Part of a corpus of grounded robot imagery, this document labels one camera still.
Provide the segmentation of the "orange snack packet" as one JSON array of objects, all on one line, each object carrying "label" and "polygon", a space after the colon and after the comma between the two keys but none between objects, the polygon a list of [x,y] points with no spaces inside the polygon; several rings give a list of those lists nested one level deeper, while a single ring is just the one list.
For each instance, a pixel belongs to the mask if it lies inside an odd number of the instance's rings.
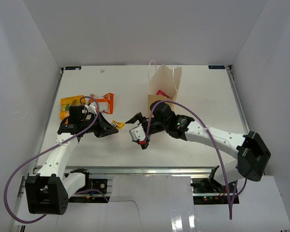
[{"label": "orange snack packet", "polygon": [[114,111],[114,94],[107,93],[103,96],[97,96],[94,94],[90,94],[90,97],[95,99],[99,105],[99,112],[103,112],[106,114],[113,114]]}]

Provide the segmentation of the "small yellow candy packet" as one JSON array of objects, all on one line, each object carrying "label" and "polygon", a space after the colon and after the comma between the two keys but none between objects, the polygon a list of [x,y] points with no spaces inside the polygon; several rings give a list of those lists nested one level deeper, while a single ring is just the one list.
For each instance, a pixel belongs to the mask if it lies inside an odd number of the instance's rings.
[{"label": "small yellow candy packet", "polygon": [[125,123],[113,120],[111,125],[119,131],[125,126]]}]

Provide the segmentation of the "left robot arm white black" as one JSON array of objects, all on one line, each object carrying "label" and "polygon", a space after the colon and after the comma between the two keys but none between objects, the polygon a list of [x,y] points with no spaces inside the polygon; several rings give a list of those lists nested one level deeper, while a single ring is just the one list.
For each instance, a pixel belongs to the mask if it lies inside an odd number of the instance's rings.
[{"label": "left robot arm white black", "polygon": [[78,168],[65,173],[73,150],[86,133],[97,138],[118,133],[94,106],[72,105],[69,116],[59,126],[55,149],[37,172],[25,181],[28,209],[31,214],[63,215],[69,198],[92,187],[89,171]]}]

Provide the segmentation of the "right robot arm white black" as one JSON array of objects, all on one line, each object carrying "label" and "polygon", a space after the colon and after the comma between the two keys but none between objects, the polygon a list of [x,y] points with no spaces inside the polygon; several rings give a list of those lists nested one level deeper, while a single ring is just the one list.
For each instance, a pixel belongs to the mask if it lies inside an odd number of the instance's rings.
[{"label": "right robot arm white black", "polygon": [[164,131],[175,139],[215,149],[220,164],[213,168],[209,177],[214,183],[225,185],[242,178],[254,182],[261,180],[271,153],[257,132],[239,134],[208,127],[191,110],[188,110],[191,116],[176,114],[171,104],[174,101],[156,101],[150,106],[149,117],[137,113],[129,119],[128,124],[138,124],[129,131],[132,141],[146,149],[150,136]]}]

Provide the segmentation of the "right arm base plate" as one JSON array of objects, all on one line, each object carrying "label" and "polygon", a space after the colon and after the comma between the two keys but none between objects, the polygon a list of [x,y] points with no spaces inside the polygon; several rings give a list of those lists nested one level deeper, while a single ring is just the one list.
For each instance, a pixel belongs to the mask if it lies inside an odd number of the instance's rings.
[{"label": "right arm base plate", "polygon": [[228,204],[225,183],[222,185],[214,180],[214,174],[218,167],[214,167],[208,177],[198,177],[191,180],[190,186],[192,187],[194,205]]}]

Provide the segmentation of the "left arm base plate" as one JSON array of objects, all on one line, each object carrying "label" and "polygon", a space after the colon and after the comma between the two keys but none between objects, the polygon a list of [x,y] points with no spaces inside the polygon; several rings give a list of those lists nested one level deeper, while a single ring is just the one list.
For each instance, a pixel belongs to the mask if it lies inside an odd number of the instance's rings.
[{"label": "left arm base plate", "polygon": [[70,199],[73,203],[108,203],[108,179],[90,179],[89,185],[82,187]]}]

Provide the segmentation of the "magenta candy packet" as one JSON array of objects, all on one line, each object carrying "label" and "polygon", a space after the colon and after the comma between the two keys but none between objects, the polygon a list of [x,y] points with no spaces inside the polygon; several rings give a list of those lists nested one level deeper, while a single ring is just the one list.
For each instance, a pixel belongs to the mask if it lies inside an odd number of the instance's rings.
[{"label": "magenta candy packet", "polygon": [[159,96],[161,99],[169,99],[170,97],[165,94],[162,90],[158,90],[156,93],[157,96]]}]

